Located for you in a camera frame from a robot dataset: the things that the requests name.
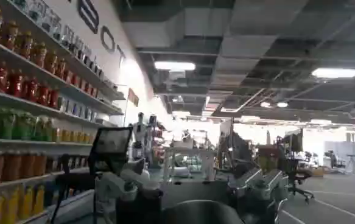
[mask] shelf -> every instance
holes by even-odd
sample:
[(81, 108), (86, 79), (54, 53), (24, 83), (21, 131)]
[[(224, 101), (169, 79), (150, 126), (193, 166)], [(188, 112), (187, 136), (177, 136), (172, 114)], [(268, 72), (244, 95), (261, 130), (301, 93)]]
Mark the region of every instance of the shelf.
[[(81, 194), (70, 197), (66, 200), (63, 200), (58, 210), (56, 218), (59, 218), (61, 215), (71, 211), (72, 209), (78, 208), (79, 206), (89, 203), (92, 201), (94, 190), (88, 190), (82, 192)], [(47, 207), (42, 213), (34, 215), (26, 220), (18, 221), (16, 224), (41, 224), (47, 223), (52, 212), (55, 209), (55, 205)]]
[(119, 94), (113, 88), (109, 87), (103, 80), (101, 80), (89, 67), (83, 64), (77, 57), (61, 45), (57, 40), (52, 38), (44, 29), (42, 29), (36, 22), (34, 22), (26, 13), (20, 10), (10, 0), (0, 0), (0, 8), (4, 17), (4, 20), (13, 19), (19, 24), (19, 28), (23, 31), (31, 31), (33, 37), (39, 42), (45, 42), (48, 49), (54, 49), (57, 51), (59, 57), (63, 57), (66, 60), (66, 64), (70, 70), (84, 78), (93, 87), (98, 88), (103, 95), (110, 100), (124, 100), (122, 94)]
[(30, 112), (36, 116), (46, 115), (46, 116), (54, 117), (57, 119), (63, 119), (63, 120), (70, 121), (70, 122), (77, 123), (77, 124), (81, 124), (81, 125), (84, 125), (87, 127), (93, 127), (93, 128), (103, 127), (102, 124), (91, 122), (91, 121), (86, 120), (84, 118), (77, 117), (73, 114), (67, 114), (67, 113), (55, 110), (53, 108), (42, 106), (38, 103), (34, 103), (34, 102), (31, 102), (28, 100), (24, 100), (21, 98), (11, 96), (6, 93), (0, 93), (0, 106), (7, 107), (7, 108), (13, 108), (16, 110), (23, 110), (26, 112)]
[(37, 65), (33, 64), (31, 61), (26, 60), (24, 57), (15, 54), (14, 52), (8, 50), (0, 44), (0, 61), (5, 61), (8, 68), (11, 69), (22, 69), (26, 71), (26, 75), (35, 76), (38, 81), (48, 82), (49, 86), (53, 88), (58, 88), (60, 93), (65, 96), (85, 104), (86, 106), (98, 110), (100, 112), (110, 114), (110, 115), (123, 115), (118, 108), (108, 105), (99, 99), (85, 93), (81, 89), (64, 82), (62, 79), (51, 74), (50, 72), (39, 68)]
[(91, 148), (92, 144), (81, 144), (75, 142), (40, 142), (0, 139), (1, 152), (27, 149), (28, 152), (43, 152), (46, 155), (62, 155), (63, 153), (67, 153), (72, 155), (87, 156), (90, 154)]
[[(72, 169), (70, 171), (72, 173), (82, 173), (82, 172), (89, 171), (89, 168), (83, 167), (83, 168), (78, 168), (78, 169)], [(15, 181), (3, 182), (3, 183), (0, 183), (0, 188), (10, 187), (10, 186), (19, 185), (19, 184), (27, 185), (28, 183), (46, 181), (46, 180), (50, 180), (50, 178), (53, 178), (53, 177), (61, 175), (61, 174), (63, 174), (63, 171), (54, 172), (54, 173), (46, 174), (46, 175), (39, 176), (39, 177), (32, 177), (32, 178), (27, 178), (27, 179), (20, 179), (20, 180), (15, 180)]]

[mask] floor line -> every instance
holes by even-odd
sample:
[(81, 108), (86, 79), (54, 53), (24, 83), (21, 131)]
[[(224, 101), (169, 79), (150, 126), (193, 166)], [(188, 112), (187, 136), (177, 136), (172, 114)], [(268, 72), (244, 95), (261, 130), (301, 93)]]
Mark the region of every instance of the floor line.
[(329, 204), (329, 203), (327, 203), (327, 202), (323, 202), (323, 201), (318, 200), (318, 199), (315, 199), (314, 201), (316, 201), (316, 202), (318, 202), (318, 203), (321, 203), (321, 204), (323, 204), (323, 205), (332, 207), (332, 208), (334, 208), (334, 209), (336, 209), (336, 210), (338, 210), (338, 211), (344, 212), (344, 213), (346, 213), (346, 214), (348, 214), (348, 215), (351, 215), (351, 216), (355, 217), (355, 214), (354, 214), (354, 213), (349, 212), (349, 211), (347, 211), (347, 210), (344, 210), (344, 209), (342, 209), (342, 208), (338, 208), (338, 207), (336, 207), (336, 206), (334, 206), (334, 205), (332, 205), (332, 204)]
[(296, 218), (295, 216), (289, 214), (288, 212), (286, 212), (285, 210), (281, 210), (285, 215), (287, 215), (288, 217), (294, 219), (295, 221), (297, 221), (299, 224), (306, 224), (304, 221)]
[(309, 192), (318, 193), (318, 194), (336, 194), (336, 195), (355, 196), (355, 193), (341, 193), (341, 192), (330, 192), (330, 191), (309, 191)]

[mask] black object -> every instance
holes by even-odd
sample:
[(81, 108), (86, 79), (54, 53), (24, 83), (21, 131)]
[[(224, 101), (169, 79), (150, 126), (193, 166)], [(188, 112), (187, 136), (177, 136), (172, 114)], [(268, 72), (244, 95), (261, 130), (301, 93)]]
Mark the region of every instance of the black object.
[(296, 193), (301, 194), (302, 196), (304, 196), (304, 200), (306, 201), (306, 203), (309, 203), (310, 198), (314, 198), (313, 193), (298, 188), (297, 183), (299, 185), (303, 184), (303, 182), (307, 178), (310, 178), (312, 176), (312, 173), (309, 170), (299, 170), (298, 163), (299, 159), (280, 159), (279, 168), (285, 171), (285, 173), (288, 175), (288, 180), (290, 184), (288, 191), (291, 192), (293, 195), (295, 195)]
[(48, 24), (48, 23), (42, 23), (42, 28), (43, 28), (45, 31), (50, 32), (51, 25)]

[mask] computer monitor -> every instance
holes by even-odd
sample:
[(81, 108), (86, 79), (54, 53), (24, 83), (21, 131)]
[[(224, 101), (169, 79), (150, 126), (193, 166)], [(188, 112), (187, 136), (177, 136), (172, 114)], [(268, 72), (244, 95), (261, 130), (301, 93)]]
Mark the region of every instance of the computer monitor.
[(133, 127), (99, 128), (88, 158), (91, 174), (108, 170), (120, 172), (128, 161), (127, 150), (132, 133)]

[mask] white wall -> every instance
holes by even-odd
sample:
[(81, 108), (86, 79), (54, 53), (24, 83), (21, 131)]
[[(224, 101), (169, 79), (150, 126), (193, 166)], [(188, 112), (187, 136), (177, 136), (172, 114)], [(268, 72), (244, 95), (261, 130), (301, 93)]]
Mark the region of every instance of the white wall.
[[(166, 110), (162, 105), (156, 105), (156, 111), (153, 110), (154, 105), (152, 107), (150, 106), (150, 102), (154, 97), (150, 80), (147, 74), (142, 72), (139, 67), (137, 60), (138, 54), (133, 49), (128, 36), (126, 36), (118, 14), (110, 0), (91, 0), (99, 14), (100, 23), (98, 34), (93, 33), (79, 16), (77, 12), (77, 3), (79, 0), (72, 0), (71, 2), (67, 0), (44, 1), (62, 19), (62, 24), (67, 24), (74, 31), (75, 35), (78, 35), (92, 50), (91, 59), (94, 59), (94, 55), (97, 56), (97, 64), (103, 69), (105, 75), (112, 82), (124, 85), (127, 92), (128, 88), (133, 89), (134, 93), (139, 97), (139, 107), (137, 110), (128, 107), (127, 111), (129, 115), (127, 117), (130, 120), (132, 117), (135, 117), (136, 120), (139, 111), (146, 115), (149, 115), (149, 113), (160, 113), (162, 114), (161, 117), (165, 116)], [(114, 38), (114, 42), (124, 53), (125, 60), (122, 64), (119, 51), (116, 50), (111, 54), (103, 47), (100, 40), (100, 29), (102, 26), (108, 27)], [(112, 121), (122, 121), (122, 119), (112, 119)]]

